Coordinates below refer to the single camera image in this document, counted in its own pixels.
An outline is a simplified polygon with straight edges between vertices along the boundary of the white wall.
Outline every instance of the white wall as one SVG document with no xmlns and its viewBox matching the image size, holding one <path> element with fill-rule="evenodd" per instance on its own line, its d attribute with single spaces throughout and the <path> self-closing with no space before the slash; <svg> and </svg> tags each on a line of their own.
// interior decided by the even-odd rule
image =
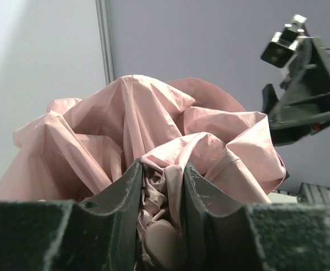
<svg viewBox="0 0 330 271">
<path fill-rule="evenodd" d="M 15 129 L 104 86 L 95 0 L 0 0 L 0 177 Z"/>
<path fill-rule="evenodd" d="M 261 110 L 261 90 L 279 84 L 280 71 L 260 61 L 272 35 L 294 14 L 308 17 L 311 34 L 330 47 L 330 1 L 110 0 L 117 77 L 144 74 L 160 80 L 199 77 Z M 330 186 L 330 129 L 279 148 L 291 178 Z"/>
</svg>

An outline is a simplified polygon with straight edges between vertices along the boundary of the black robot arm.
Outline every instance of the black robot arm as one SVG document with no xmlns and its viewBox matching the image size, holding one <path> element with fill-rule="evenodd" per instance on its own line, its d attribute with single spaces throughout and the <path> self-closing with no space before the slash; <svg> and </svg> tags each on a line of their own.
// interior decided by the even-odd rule
<svg viewBox="0 0 330 271">
<path fill-rule="evenodd" d="M 330 55 L 320 37 L 303 36 L 306 18 L 295 15 L 276 32 L 261 59 L 284 71 L 279 100 L 272 84 L 262 90 L 274 146 L 289 145 L 330 126 Z"/>
</svg>

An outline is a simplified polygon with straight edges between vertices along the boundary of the crumpled pink fabric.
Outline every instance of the crumpled pink fabric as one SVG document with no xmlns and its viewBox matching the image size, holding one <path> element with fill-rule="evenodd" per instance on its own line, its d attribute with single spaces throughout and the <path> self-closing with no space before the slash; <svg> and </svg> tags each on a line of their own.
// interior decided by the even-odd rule
<svg viewBox="0 0 330 271">
<path fill-rule="evenodd" d="M 188 161 L 241 203 L 270 202 L 266 194 L 285 177 L 267 116 L 246 112 L 228 93 L 196 78 L 164 83 L 124 76 L 86 99 L 55 100 L 14 133 L 14 144 L 20 151 L 0 180 L 0 200 L 82 201 L 141 158 L 149 170 L 140 238 L 166 212 L 181 227 Z"/>
</svg>

